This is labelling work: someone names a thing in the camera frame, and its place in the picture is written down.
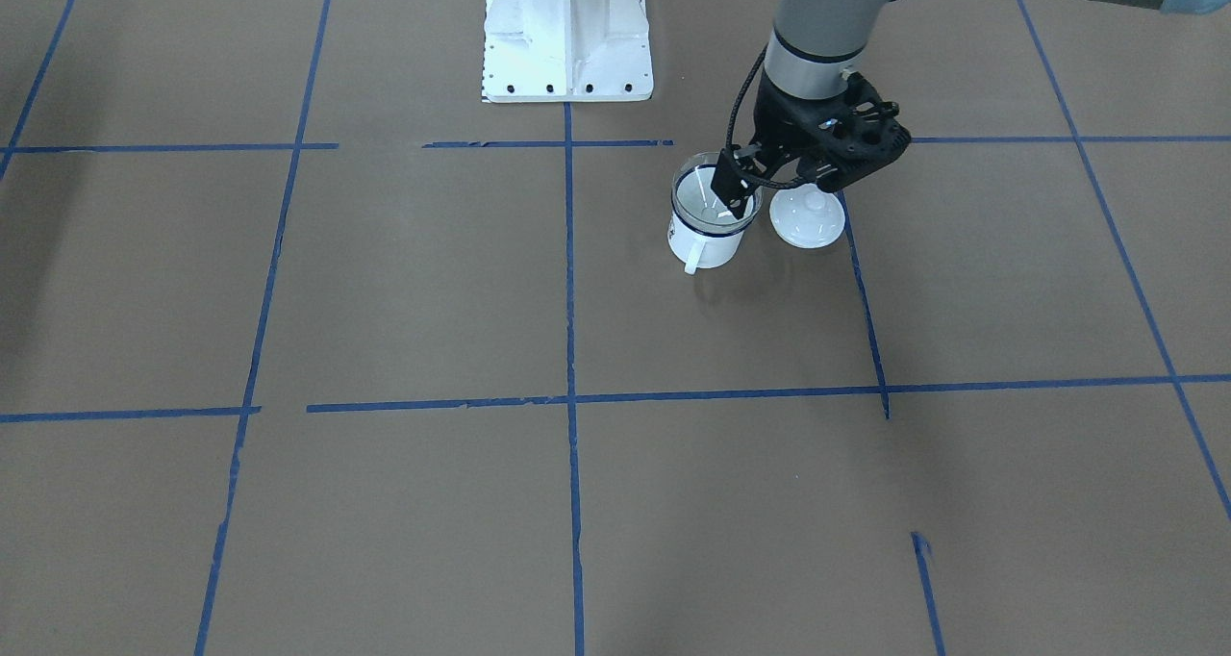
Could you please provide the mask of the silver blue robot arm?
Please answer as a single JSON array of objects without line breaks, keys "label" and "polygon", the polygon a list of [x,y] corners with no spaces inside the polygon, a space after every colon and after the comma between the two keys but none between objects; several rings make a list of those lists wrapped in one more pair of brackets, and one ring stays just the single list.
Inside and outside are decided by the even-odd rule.
[{"label": "silver blue robot arm", "polygon": [[[1213,14],[1229,0],[1093,0],[1160,14]],[[742,217],[760,190],[844,190],[910,146],[897,105],[881,98],[858,64],[879,14],[895,0],[779,0],[772,34],[747,86],[758,94],[753,137],[726,137],[712,192]]]}]

